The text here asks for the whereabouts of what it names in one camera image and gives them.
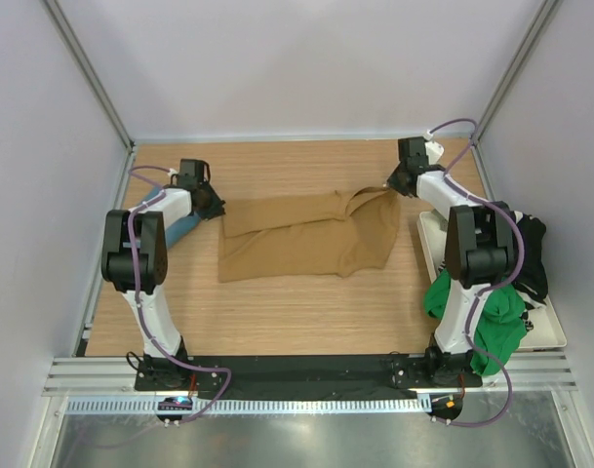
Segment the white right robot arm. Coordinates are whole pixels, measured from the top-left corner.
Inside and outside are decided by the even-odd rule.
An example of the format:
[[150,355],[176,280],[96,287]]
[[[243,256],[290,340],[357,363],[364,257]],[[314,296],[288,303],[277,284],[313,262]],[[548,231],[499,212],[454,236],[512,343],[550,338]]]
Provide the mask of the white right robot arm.
[[491,292],[509,284],[523,264],[524,242],[508,206],[489,202],[454,181],[437,161],[443,147],[423,136],[397,142],[399,163],[386,186],[429,203],[448,223],[444,260],[449,295],[425,350],[425,377],[453,386],[471,372],[474,335]]

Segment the blue tank top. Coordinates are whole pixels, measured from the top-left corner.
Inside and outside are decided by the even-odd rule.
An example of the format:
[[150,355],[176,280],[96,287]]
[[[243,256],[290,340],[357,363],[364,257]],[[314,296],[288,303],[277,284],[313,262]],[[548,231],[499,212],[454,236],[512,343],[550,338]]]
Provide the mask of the blue tank top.
[[198,214],[189,212],[191,197],[188,191],[178,188],[152,189],[139,202],[141,212],[159,212],[163,216],[166,246],[169,250],[201,221]]

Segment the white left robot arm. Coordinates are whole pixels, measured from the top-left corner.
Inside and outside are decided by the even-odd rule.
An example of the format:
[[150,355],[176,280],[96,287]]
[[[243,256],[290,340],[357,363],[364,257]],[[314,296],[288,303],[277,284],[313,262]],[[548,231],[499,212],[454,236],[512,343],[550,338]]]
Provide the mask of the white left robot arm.
[[138,376],[183,388],[193,374],[184,338],[172,319],[164,283],[167,278],[171,231],[182,237],[202,220],[224,215],[224,201],[211,185],[210,164],[182,159],[176,170],[162,168],[165,185],[140,172],[157,166],[137,166],[130,175],[152,190],[132,208],[107,213],[101,251],[101,276],[130,305],[143,339]]

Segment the tan garment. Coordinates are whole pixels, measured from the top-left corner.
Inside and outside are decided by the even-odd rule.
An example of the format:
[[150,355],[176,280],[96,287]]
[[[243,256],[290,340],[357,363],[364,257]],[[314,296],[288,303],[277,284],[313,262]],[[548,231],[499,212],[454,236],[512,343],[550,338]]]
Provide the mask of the tan garment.
[[218,238],[222,283],[382,269],[396,242],[400,200],[382,187],[232,200]]

